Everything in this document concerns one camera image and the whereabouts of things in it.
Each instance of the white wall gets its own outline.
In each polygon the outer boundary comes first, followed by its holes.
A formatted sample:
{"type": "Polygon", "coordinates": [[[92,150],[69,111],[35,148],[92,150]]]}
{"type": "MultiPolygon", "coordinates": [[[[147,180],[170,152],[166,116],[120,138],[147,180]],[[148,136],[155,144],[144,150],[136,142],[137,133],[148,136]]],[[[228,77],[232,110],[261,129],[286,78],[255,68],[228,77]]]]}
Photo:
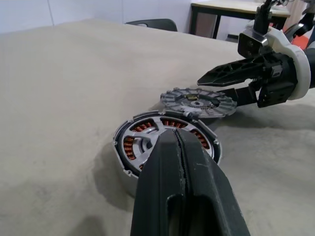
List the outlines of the white wall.
{"type": "Polygon", "coordinates": [[[117,23],[169,18],[187,32],[190,0],[0,0],[0,33],[102,18],[117,23]]]}
{"type": "Polygon", "coordinates": [[[0,0],[0,33],[51,25],[47,0],[0,0]]]}

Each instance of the copper coil winding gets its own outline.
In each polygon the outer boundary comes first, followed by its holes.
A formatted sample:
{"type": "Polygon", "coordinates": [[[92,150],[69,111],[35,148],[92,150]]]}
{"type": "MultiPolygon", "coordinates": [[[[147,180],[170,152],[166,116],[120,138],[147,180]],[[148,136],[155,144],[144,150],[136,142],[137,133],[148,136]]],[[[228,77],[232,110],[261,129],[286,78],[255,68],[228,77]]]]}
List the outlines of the copper coil winding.
{"type": "Polygon", "coordinates": [[[199,133],[197,130],[192,130],[191,133],[193,133],[194,135],[197,136],[197,138],[200,140],[202,146],[205,148],[205,149],[209,149],[209,144],[207,143],[207,140],[205,139],[205,137],[199,133]]]}
{"type": "Polygon", "coordinates": [[[152,127],[152,126],[153,126],[152,122],[145,121],[145,122],[136,124],[133,128],[131,128],[131,130],[133,132],[142,132],[143,130],[145,130],[149,127],[152,127]]]}
{"type": "Polygon", "coordinates": [[[184,128],[185,126],[187,126],[185,123],[179,122],[177,120],[166,119],[166,118],[163,118],[161,120],[162,120],[162,123],[167,126],[173,126],[176,128],[184,128]]]}
{"type": "Polygon", "coordinates": [[[124,139],[124,149],[125,149],[125,152],[126,152],[128,159],[130,159],[130,160],[136,159],[133,155],[133,150],[132,150],[133,140],[134,140],[134,138],[125,138],[124,139]]]}

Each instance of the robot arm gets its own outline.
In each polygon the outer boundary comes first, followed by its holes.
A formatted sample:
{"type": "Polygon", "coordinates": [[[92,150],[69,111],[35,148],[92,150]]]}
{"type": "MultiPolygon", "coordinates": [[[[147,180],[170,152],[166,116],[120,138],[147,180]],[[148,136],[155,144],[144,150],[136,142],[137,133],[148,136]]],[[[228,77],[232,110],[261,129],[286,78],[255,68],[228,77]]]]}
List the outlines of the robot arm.
{"type": "Polygon", "coordinates": [[[238,53],[246,59],[217,66],[198,80],[198,85],[225,87],[252,79],[246,88],[222,92],[238,106],[257,103],[267,107],[302,98],[315,87],[315,49],[303,51],[292,45],[282,30],[269,27],[270,6],[266,1],[239,36],[238,53]]]}

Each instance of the black chair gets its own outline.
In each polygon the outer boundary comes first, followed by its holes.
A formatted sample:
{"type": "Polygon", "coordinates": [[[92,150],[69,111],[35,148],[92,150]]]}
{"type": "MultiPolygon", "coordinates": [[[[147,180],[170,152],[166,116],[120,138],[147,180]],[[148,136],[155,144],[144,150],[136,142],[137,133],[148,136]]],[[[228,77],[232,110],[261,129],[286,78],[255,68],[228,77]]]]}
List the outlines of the black chair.
{"type": "Polygon", "coordinates": [[[143,21],[132,21],[127,22],[128,25],[134,26],[145,26],[149,28],[159,29],[159,30],[168,30],[177,32],[177,27],[174,21],[170,19],[152,19],[152,20],[143,20],[143,21]]]}

